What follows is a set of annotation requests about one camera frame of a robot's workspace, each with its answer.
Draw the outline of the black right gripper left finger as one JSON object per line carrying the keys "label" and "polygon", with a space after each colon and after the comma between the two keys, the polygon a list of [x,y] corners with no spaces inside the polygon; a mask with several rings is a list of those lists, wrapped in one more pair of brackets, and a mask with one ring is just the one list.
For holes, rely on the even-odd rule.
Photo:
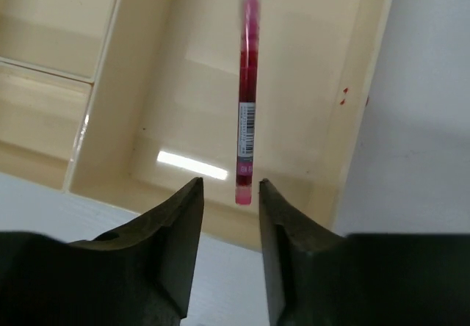
{"label": "black right gripper left finger", "polygon": [[187,316],[203,181],[92,240],[1,234],[3,325],[179,325]]}

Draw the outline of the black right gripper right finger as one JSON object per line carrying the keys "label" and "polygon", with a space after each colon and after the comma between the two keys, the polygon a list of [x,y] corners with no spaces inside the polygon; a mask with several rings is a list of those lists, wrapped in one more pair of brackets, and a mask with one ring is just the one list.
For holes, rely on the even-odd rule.
{"label": "black right gripper right finger", "polygon": [[259,184],[271,325],[467,325],[469,236],[339,236]]}

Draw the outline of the red ink pen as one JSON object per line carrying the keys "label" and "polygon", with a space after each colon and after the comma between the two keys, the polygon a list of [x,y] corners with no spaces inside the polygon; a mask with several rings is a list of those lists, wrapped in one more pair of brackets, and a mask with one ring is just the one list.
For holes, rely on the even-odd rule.
{"label": "red ink pen", "polygon": [[235,202],[252,201],[261,0],[240,0],[240,60]]}

